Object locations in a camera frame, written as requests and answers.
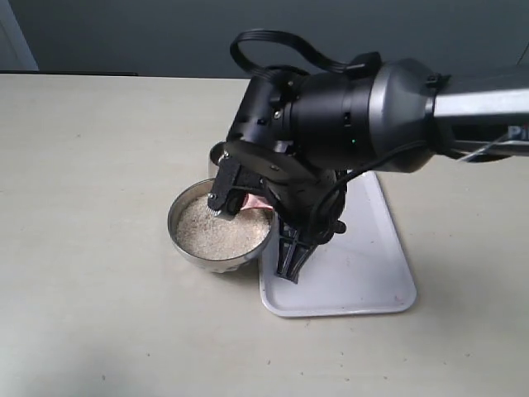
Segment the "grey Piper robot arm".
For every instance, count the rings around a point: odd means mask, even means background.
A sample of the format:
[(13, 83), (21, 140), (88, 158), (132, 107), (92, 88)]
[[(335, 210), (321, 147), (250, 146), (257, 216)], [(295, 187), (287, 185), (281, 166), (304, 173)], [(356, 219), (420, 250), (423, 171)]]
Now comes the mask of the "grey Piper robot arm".
[(527, 155), (528, 68), (454, 77), (371, 53), (343, 74), (276, 70), (250, 81), (226, 148), (263, 180), (280, 219), (276, 273), (294, 282), (317, 246), (345, 232), (347, 185), (363, 173), (412, 173), (434, 155)]

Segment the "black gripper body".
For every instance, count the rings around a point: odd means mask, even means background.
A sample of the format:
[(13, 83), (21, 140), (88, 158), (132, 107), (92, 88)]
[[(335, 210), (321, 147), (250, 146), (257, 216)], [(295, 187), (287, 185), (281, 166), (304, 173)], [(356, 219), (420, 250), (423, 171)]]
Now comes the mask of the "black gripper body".
[(323, 245), (345, 231), (340, 216), (346, 189), (337, 186), (344, 171), (314, 169), (300, 177), (286, 175), (275, 166), (251, 166), (247, 170), (260, 180), (258, 195), (266, 199), (284, 223), (301, 232), (302, 241)]

